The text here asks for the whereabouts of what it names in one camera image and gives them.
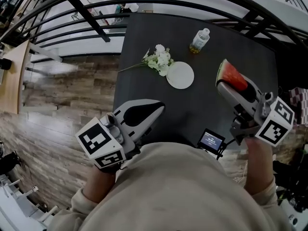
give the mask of sleeve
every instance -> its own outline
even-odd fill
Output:
[[[252,197],[261,206],[269,223],[270,230],[291,231],[291,225],[287,215],[277,204],[278,198],[276,194],[275,178],[265,190]]]
[[[82,188],[72,198],[72,208],[61,210],[56,214],[47,231],[78,231],[88,214],[97,206],[97,203],[87,199],[82,194]]]

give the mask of black and white marker cube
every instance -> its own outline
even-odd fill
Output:
[[[75,134],[75,137],[98,168],[126,160],[123,147],[96,117]]]
[[[256,137],[272,146],[277,146],[291,131],[294,112],[279,97],[277,97],[270,108],[271,112],[256,134]]]

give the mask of checkered fabric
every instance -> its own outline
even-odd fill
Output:
[[[291,105],[297,106],[298,102],[302,104],[302,124],[308,124],[308,89],[294,88],[289,91]]]

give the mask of white plate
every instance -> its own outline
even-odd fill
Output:
[[[167,81],[176,89],[188,88],[193,79],[193,69],[187,63],[175,62],[168,70]]]

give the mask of small screen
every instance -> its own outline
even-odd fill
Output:
[[[211,147],[215,151],[218,151],[222,143],[222,140],[215,137],[214,135],[211,135],[208,132],[205,132],[205,134],[203,135],[201,139],[201,143]]]

